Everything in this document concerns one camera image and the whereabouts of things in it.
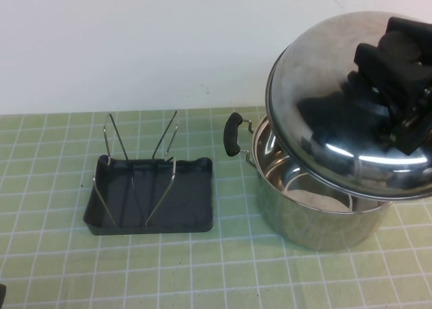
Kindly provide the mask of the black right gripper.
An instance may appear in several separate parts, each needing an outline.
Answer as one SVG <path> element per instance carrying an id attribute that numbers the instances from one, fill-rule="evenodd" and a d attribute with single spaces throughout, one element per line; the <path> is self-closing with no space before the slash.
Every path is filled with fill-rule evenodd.
<path id="1" fill-rule="evenodd" d="M 416 44 L 360 43 L 354 62 L 379 92 L 407 97 L 390 138 L 395 148 L 411 155 L 431 133 L 431 75 L 421 78 L 421 52 L 431 53 L 431 24 L 392 16 L 385 32 L 391 31 L 404 33 Z"/>

